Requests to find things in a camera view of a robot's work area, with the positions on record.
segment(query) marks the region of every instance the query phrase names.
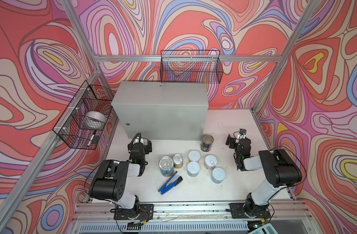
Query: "silver can lid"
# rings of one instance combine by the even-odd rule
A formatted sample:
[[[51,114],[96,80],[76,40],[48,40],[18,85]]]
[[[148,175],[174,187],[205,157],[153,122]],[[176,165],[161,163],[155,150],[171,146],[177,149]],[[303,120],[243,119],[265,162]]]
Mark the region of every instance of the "silver can lid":
[[[173,160],[172,158],[168,156],[164,156],[162,159],[159,161],[159,167],[162,170],[169,170],[173,167]]]
[[[181,156],[181,155],[176,154],[175,156],[173,156],[173,162],[174,162],[175,164],[181,164],[182,161],[183,161],[183,159],[182,159],[182,156]]]
[[[214,142],[214,138],[211,135],[203,135],[202,142],[205,144],[212,144]]]

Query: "yellow shape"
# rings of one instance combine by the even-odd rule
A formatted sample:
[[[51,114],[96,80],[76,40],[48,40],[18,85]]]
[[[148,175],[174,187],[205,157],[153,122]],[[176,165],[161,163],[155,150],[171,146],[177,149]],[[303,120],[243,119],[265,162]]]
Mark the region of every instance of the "yellow shape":
[[[50,54],[49,52],[46,52],[46,51],[44,51],[43,54],[46,55],[46,56],[48,56],[48,57],[51,58],[52,60],[54,60],[57,64],[63,66],[62,61],[60,61],[60,59],[58,59],[58,57],[56,57],[55,55]]]
[[[135,9],[135,7],[136,7],[136,4],[135,4],[135,0],[133,0],[133,4],[130,4],[129,2],[128,2],[128,0],[124,0],[124,2],[131,8],[131,9]]]
[[[318,62],[324,58],[324,54],[322,52],[320,52],[319,54],[316,54],[314,56],[312,56],[309,60],[307,60],[307,62],[304,64],[304,66],[306,66],[307,63],[311,62],[313,59],[315,59],[315,63],[314,63],[314,67],[310,70],[307,70],[308,72],[311,73],[315,73],[318,70]]]
[[[253,65],[251,65],[250,67],[247,67],[249,69],[253,69],[253,68],[256,68],[257,66],[259,66],[262,62],[258,62],[258,63],[255,63]]]
[[[284,130],[288,130],[288,128],[285,127],[284,124],[279,123],[279,124],[277,125],[277,135],[278,135],[280,132],[284,131]]]
[[[344,176],[346,176],[347,178],[349,178],[349,179],[351,179],[351,180],[357,181],[357,177],[354,176],[354,175],[352,175],[352,174],[350,174],[350,173],[346,170],[345,166],[346,166],[347,163],[352,163],[352,164],[356,164],[356,165],[357,165],[357,160],[346,159],[346,160],[343,160],[343,161],[341,162],[341,171],[342,171],[342,173],[344,174]]]

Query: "can with blue label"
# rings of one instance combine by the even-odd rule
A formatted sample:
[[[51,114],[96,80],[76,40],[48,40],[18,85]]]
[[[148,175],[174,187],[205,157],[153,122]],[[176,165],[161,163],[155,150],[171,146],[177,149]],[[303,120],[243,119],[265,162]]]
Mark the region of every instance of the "can with blue label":
[[[163,176],[169,177],[174,173],[174,163],[172,158],[164,156],[159,161],[160,171]]]

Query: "tin can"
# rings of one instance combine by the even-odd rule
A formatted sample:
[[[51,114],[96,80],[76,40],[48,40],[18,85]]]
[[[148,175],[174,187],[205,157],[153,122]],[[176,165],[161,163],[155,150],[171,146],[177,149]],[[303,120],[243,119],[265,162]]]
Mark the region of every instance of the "tin can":
[[[164,156],[160,159],[159,167],[163,176],[169,177],[174,173],[173,160],[168,156]]]
[[[198,162],[201,158],[201,155],[198,151],[192,150],[189,152],[188,158],[189,162]]]
[[[179,154],[175,154],[175,156],[173,156],[173,163],[175,165],[176,168],[181,168],[183,165],[183,158],[181,155]]]
[[[211,150],[212,143],[214,143],[214,138],[211,135],[203,135],[201,150],[203,152],[209,152]]]
[[[205,159],[204,159],[204,167],[205,168],[212,170],[216,167],[216,164],[217,164],[217,159],[215,156],[208,155],[205,157]]]
[[[189,162],[187,165],[187,174],[196,177],[200,173],[200,165],[197,162]]]
[[[221,183],[225,179],[225,171],[220,168],[216,167],[211,173],[211,180],[214,183]]]

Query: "black wire mesh basket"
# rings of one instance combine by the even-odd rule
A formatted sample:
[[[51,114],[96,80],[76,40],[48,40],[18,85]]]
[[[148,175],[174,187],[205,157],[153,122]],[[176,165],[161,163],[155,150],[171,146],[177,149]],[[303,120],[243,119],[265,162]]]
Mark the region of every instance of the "black wire mesh basket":
[[[59,131],[56,131],[55,129],[58,127],[55,127],[54,132],[70,148],[96,149],[110,116],[111,101],[115,93],[101,85],[87,84],[85,92],[68,119],[59,128]]]
[[[219,84],[223,76],[219,55],[219,50],[163,50],[161,82]]]

